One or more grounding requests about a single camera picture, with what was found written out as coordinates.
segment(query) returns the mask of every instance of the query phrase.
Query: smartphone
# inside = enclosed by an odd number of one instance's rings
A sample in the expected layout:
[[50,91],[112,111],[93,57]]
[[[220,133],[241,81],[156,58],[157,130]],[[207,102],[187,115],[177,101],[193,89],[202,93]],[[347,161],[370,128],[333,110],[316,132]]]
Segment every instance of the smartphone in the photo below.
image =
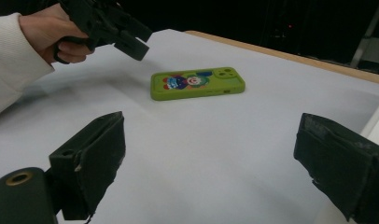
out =
[[151,76],[151,98],[156,101],[235,94],[246,84],[232,67],[161,72]]

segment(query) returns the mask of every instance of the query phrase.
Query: white table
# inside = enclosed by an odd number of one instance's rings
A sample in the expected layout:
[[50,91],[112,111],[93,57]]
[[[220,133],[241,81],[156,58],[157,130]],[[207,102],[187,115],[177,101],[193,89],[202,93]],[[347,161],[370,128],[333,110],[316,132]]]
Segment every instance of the white table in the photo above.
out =
[[[328,198],[293,158],[301,115],[360,133],[379,84],[174,30],[147,44],[142,62],[104,46],[29,87],[0,115],[0,177],[48,169],[48,155],[85,125],[122,111],[126,157],[91,223],[313,223]],[[218,66],[236,68],[245,92],[149,96],[153,73]]]

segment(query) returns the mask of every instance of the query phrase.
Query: cartoon character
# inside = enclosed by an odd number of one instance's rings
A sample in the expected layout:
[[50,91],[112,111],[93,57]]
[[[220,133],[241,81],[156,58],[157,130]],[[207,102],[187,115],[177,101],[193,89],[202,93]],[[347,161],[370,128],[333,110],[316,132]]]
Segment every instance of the cartoon character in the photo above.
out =
[[163,87],[166,90],[183,90],[185,88],[203,88],[209,83],[209,78],[203,75],[189,75],[183,77],[182,75],[173,75],[163,79],[166,84]]

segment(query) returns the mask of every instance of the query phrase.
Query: phone case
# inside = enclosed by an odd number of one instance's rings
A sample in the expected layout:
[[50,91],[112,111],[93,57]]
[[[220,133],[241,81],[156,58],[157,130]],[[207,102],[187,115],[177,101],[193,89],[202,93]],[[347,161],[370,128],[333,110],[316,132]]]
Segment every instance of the phone case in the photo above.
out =
[[151,98],[156,101],[235,94],[246,84],[232,67],[161,72],[151,77]]

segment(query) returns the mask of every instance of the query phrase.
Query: person's arm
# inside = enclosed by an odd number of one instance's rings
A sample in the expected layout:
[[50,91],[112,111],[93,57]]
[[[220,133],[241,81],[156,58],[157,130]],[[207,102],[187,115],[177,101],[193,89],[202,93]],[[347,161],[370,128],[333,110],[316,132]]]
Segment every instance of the person's arm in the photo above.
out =
[[[59,5],[29,16],[0,17],[0,113],[15,103],[26,86],[54,71],[54,44],[64,36],[86,38]],[[62,42],[58,56],[80,63],[92,52],[86,46]]]

